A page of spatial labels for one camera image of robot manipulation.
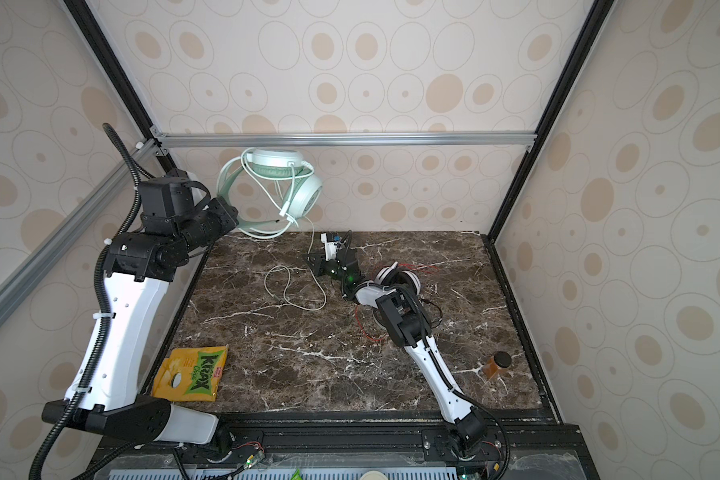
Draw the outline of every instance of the mint green headphones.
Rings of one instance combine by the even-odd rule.
[[[240,160],[240,167],[230,174],[231,166]],[[266,239],[282,235],[293,224],[298,224],[298,219],[307,215],[315,205],[322,190],[322,180],[315,175],[315,168],[297,151],[293,150],[264,150],[249,148],[242,154],[228,161],[219,173],[216,182],[216,191],[228,204],[230,202],[230,189],[240,174],[245,171],[264,190],[270,201],[278,207],[279,215],[288,219],[288,224],[281,230],[268,231],[257,228],[273,222],[264,220],[249,222],[242,220],[238,230],[254,238]],[[262,185],[260,179],[272,180],[278,190],[280,202],[269,194]],[[285,193],[280,191],[281,181],[290,180],[290,185]]]

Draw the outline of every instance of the robotic arm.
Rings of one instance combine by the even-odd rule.
[[[304,255],[312,272],[339,280],[346,300],[378,310],[390,339],[408,352],[427,379],[443,420],[449,424],[454,453],[460,458],[473,456],[491,426],[485,416],[492,415],[461,391],[445,365],[432,336],[431,320],[418,299],[422,289],[419,278],[394,262],[372,280],[364,280],[350,248],[352,232],[347,232],[345,238],[333,232],[322,234],[321,240],[326,248],[325,257],[320,253]]]
[[[192,189],[205,192],[195,204]],[[81,367],[65,399],[48,402],[43,420],[58,423],[78,392],[81,401],[66,427],[129,442],[156,440],[206,445],[214,440],[218,417],[173,405],[164,398],[137,394],[137,376],[146,338],[160,301],[176,268],[189,263],[190,253],[211,248],[238,225],[237,209],[223,198],[210,198],[208,189],[174,169],[162,178],[138,184],[143,229],[112,239],[102,263],[110,312],[98,314],[83,366],[98,348],[93,375],[83,384]],[[102,317],[110,318],[105,344],[100,344]],[[228,438],[219,436],[214,449],[227,452]]]

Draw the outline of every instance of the black metal frame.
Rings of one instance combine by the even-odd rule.
[[[77,23],[80,32],[87,40],[90,49],[96,55],[106,76],[109,77],[110,82],[112,82],[118,95],[123,100],[125,107],[128,109],[128,113],[130,113],[130,116],[136,122],[139,131],[144,138],[154,138],[159,147],[160,142],[155,136],[155,132],[152,131],[154,123],[146,112],[144,104],[141,103],[139,95],[128,79],[128,75],[125,70],[123,70],[123,66],[120,64],[120,61],[117,60],[115,52],[106,40],[104,32],[102,32],[101,27],[96,22],[96,17],[88,7],[88,4],[85,0],[64,0],[64,3],[67,5],[67,9],[69,9],[72,18]],[[157,160],[166,173],[176,168],[176,164],[173,163],[173,158],[171,158],[167,149],[160,148],[158,151]]]
[[[64,0],[72,17],[82,31],[91,49],[98,58],[113,86],[123,99],[128,111],[136,121],[145,138],[154,138],[153,122],[139,100],[133,85],[125,71],[118,62],[115,53],[106,40],[95,17],[85,2]],[[499,209],[498,216],[490,228],[490,233],[483,237],[491,263],[493,264],[497,280],[502,292],[507,298],[509,314],[517,328],[520,341],[525,350],[532,375],[537,381],[543,408],[498,410],[496,415],[502,419],[515,449],[545,450],[550,446],[561,449],[573,449],[579,456],[588,478],[599,479],[592,462],[592,457],[586,448],[584,439],[576,426],[560,423],[560,416],[554,399],[550,394],[549,384],[541,368],[538,356],[530,341],[528,329],[518,309],[518,304],[511,291],[504,268],[498,257],[495,242],[507,221],[507,218],[517,201],[520,191],[528,178],[531,169],[541,152],[545,141],[550,135],[555,121],[572,89],[586,56],[592,49],[595,38],[599,33],[614,0],[595,0],[590,13],[587,15],[584,26],[579,33],[574,48],[564,66],[557,85],[550,97],[537,128],[537,139],[532,149],[526,153],[520,162],[518,172],[512,180],[509,191]],[[164,157],[159,158],[161,166],[168,171],[175,167],[167,150],[161,149]],[[171,326],[158,352],[157,361],[154,362],[150,373],[144,381],[142,392],[149,390],[160,366],[160,360],[168,353],[173,336],[178,330],[179,323],[186,312],[192,293],[199,281],[200,274],[206,264],[210,249],[206,252],[182,303],[176,312]],[[274,453],[320,453],[320,452],[420,452],[422,458],[427,455],[424,447],[426,438],[445,432],[445,424],[440,412],[260,412],[222,414],[222,419],[231,426],[239,438],[247,437],[264,442],[268,452]],[[104,438],[99,445],[94,462],[101,459],[120,443],[111,438]],[[139,450],[140,455],[147,453],[166,453],[174,445],[151,444]],[[230,464],[238,458],[231,458]],[[186,463],[204,463],[201,452],[192,448],[182,451],[182,460]],[[482,468],[482,460],[472,463],[463,461],[445,460],[449,465],[460,468]]]
[[[528,419],[525,410],[499,410],[497,414],[512,439],[513,452],[574,451],[586,477],[599,480],[576,426],[557,425],[552,418]],[[235,436],[234,445],[257,441],[278,458],[293,454],[395,453],[421,462],[442,462],[459,468],[460,473],[482,472],[486,460],[498,459],[496,451],[488,447],[466,461],[443,456],[438,437],[445,436],[447,430],[440,412],[268,412],[222,414],[221,418]],[[121,443],[102,439],[92,462]],[[156,442],[142,447],[138,455],[169,455],[175,446]],[[202,450],[189,446],[180,450],[180,457],[182,463],[200,468],[234,468],[251,453],[252,447],[243,447],[232,451],[221,464],[210,463]]]
[[[559,421],[560,410],[557,408],[557,403],[552,395],[552,390],[549,382],[547,381],[547,376],[544,374],[544,369],[541,367],[541,361],[539,360],[534,344],[530,339],[530,334],[528,333],[525,320],[523,319],[523,315],[518,307],[518,302],[514,298],[514,294],[510,288],[509,281],[507,280],[507,274],[504,272],[504,267],[501,265],[501,260],[499,259],[498,252],[496,251],[496,246],[489,241],[489,238],[486,235],[481,236],[483,239],[483,245],[485,245],[485,249],[490,257],[490,264],[494,268],[496,281],[501,287],[501,293],[504,294],[504,298],[507,301],[507,312],[512,319],[514,328],[518,332],[518,338],[520,339],[520,344],[523,346],[523,351],[525,351],[525,358],[528,360],[530,374],[533,376],[534,380],[536,380],[536,386],[539,389],[539,398],[541,398],[542,405],[544,405],[547,415],[553,416],[557,419],[557,421]]]
[[[544,148],[547,137],[549,137],[555,121],[560,115],[560,110],[562,110],[570,90],[573,88],[574,83],[576,83],[579,72],[581,72],[586,61],[586,56],[592,49],[595,39],[600,33],[614,2],[615,0],[595,0],[590,13],[586,16],[584,25],[581,27],[581,32],[579,32],[576,43],[574,43],[574,48],[571,50],[568,61],[563,67],[563,73],[560,75],[560,79],[552,91],[552,96],[549,102],[547,102],[547,107],[541,115],[541,120],[539,120],[539,125],[536,128],[536,141],[534,142],[534,146],[523,156],[518,172],[512,179],[507,195],[501,202],[496,220],[494,220],[493,225],[490,227],[488,239],[492,244],[496,242],[496,239],[501,233],[501,229],[507,222],[512,207],[518,200],[525,181],[528,179],[528,175],[533,169],[539,153],[541,153],[541,149]]]

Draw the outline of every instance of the headphone headband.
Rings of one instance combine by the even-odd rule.
[[[376,274],[374,282],[382,286],[401,283],[412,286],[416,295],[422,292],[422,282],[418,279],[418,276],[407,268],[400,266],[398,262],[382,268]]]

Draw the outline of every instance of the aluminum frame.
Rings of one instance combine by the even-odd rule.
[[[208,147],[340,147],[381,145],[533,145],[536,132],[450,131],[348,134],[165,134],[156,138],[165,148]]]
[[[144,146],[132,153],[137,162],[141,162],[144,158],[157,152],[157,145],[153,139],[143,140],[143,142]],[[45,242],[29,255],[5,282],[0,284],[0,327],[96,220],[104,208],[122,191],[126,182],[130,182],[128,167],[121,162],[117,168],[112,170],[109,177],[88,194],[85,200],[64,219]]]

